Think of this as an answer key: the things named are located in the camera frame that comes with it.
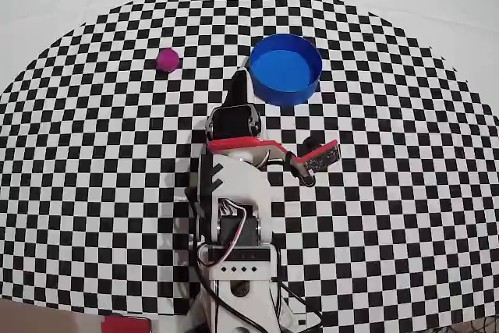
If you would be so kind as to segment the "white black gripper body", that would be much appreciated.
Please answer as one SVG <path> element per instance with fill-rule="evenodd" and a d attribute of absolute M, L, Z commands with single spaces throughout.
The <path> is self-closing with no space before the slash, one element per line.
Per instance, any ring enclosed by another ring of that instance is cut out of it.
<path fill-rule="evenodd" d="M 205 130 L 209 141 L 244 136 L 258 137 L 262 131 L 262 123 L 253 104 L 222 105 L 208 116 Z"/>

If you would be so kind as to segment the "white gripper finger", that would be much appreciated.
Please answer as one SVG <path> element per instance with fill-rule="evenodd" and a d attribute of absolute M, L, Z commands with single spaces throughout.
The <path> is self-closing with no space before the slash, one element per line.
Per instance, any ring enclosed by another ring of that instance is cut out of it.
<path fill-rule="evenodd" d="M 246 73 L 246 100 L 248 103 L 254 102 L 253 81 L 250 74 L 250 60 L 246 58 L 242 65 L 242 70 Z"/>

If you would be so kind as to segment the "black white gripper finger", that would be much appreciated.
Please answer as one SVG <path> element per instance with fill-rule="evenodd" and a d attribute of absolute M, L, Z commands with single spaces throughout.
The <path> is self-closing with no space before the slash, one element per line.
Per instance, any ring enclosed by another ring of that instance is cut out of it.
<path fill-rule="evenodd" d="M 239 69 L 231 78 L 227 93 L 227 106 L 238 106 L 247 105 L 247 71 L 245 69 Z"/>

